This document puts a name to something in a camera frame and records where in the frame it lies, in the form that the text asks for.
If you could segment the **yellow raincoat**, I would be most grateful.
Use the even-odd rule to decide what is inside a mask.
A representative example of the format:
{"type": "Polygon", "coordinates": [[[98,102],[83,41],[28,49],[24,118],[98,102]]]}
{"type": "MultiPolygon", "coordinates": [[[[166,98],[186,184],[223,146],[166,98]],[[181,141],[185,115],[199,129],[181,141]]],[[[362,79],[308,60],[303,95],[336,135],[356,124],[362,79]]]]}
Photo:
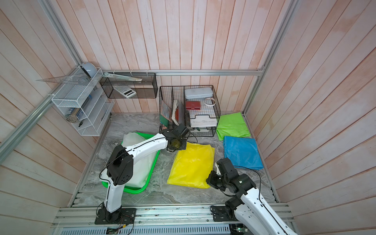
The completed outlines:
{"type": "Polygon", "coordinates": [[[187,143],[178,151],[167,183],[169,185],[208,189],[206,180],[213,170],[215,148],[211,145],[187,143]]]}

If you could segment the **white translucent raincoat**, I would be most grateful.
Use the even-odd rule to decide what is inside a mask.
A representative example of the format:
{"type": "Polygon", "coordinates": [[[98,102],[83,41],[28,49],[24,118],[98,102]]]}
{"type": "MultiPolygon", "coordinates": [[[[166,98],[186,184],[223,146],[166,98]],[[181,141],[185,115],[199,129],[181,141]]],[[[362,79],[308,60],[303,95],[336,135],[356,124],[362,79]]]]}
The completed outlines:
{"type": "MultiPolygon", "coordinates": [[[[153,137],[153,135],[147,135],[143,133],[127,133],[124,135],[120,145],[122,145],[123,147],[136,145],[151,137],[153,137]]],[[[158,152],[155,151],[133,165],[133,176],[125,184],[125,188],[138,190],[145,186],[157,154],[158,152]]]]}

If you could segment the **green plastic basket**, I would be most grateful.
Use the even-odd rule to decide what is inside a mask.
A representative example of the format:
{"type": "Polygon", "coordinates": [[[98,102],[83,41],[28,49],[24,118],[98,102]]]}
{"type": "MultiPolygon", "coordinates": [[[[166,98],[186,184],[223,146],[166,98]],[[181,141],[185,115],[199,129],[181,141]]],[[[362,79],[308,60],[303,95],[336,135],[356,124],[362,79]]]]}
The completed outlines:
{"type": "Polygon", "coordinates": [[[127,189],[127,188],[125,188],[125,186],[124,186],[124,189],[123,189],[123,192],[124,192],[124,193],[128,193],[128,194],[140,194],[140,193],[142,193],[143,191],[146,190],[146,188],[147,188],[147,186],[148,186],[148,184],[149,184],[149,182],[150,182],[150,180],[151,180],[151,176],[152,176],[152,173],[153,173],[153,171],[154,171],[154,168],[155,168],[155,165],[156,165],[157,159],[158,159],[158,157],[159,157],[159,154],[160,154],[160,151],[158,150],[158,154],[156,155],[156,159],[155,159],[155,161],[154,161],[154,163],[153,163],[153,166],[152,166],[151,171],[150,171],[150,175],[148,176],[148,179],[147,179],[147,182],[146,182],[145,186],[143,186],[142,188],[140,188],[140,189],[138,189],[138,190],[127,189]]]}

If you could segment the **light green raincoat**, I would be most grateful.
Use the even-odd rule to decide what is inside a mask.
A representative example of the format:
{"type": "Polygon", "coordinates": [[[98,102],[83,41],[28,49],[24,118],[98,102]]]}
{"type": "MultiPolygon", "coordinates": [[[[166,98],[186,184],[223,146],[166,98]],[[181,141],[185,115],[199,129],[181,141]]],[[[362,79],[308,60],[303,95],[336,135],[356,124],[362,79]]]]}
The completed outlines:
{"type": "Polygon", "coordinates": [[[241,113],[222,115],[216,129],[218,139],[224,140],[225,136],[245,138],[251,137],[251,133],[241,113]]]}

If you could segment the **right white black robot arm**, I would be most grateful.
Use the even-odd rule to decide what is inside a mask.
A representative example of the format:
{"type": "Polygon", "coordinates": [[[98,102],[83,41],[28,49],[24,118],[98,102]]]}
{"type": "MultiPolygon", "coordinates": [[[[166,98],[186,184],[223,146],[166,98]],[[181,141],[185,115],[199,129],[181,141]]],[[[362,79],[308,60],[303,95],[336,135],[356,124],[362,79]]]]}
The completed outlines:
{"type": "Polygon", "coordinates": [[[222,193],[232,194],[225,202],[225,212],[230,220],[236,219],[255,235],[295,235],[262,196],[256,183],[247,175],[239,174],[228,158],[215,163],[206,182],[222,193]]]}

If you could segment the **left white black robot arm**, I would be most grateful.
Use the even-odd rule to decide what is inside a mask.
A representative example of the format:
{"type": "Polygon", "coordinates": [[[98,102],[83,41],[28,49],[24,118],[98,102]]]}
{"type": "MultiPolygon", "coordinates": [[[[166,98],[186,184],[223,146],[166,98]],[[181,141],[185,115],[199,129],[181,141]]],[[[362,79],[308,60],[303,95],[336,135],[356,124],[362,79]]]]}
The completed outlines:
{"type": "Polygon", "coordinates": [[[170,152],[185,150],[189,129],[180,124],[173,129],[164,129],[155,136],[132,146],[118,145],[114,148],[106,167],[99,178],[108,183],[107,195],[98,210],[95,224],[117,224],[127,215],[121,208],[121,198],[125,184],[131,180],[134,165],[148,155],[167,149],[170,152]]]}

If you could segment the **blue raincoat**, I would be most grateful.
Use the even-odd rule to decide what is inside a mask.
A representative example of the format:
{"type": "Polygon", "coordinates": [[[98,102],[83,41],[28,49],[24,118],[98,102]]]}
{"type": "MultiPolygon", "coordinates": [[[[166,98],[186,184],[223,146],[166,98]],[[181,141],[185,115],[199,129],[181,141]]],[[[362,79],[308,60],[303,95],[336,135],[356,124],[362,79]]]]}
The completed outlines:
{"type": "Polygon", "coordinates": [[[225,136],[223,145],[224,157],[234,166],[253,170],[264,168],[255,139],[225,136]]]}

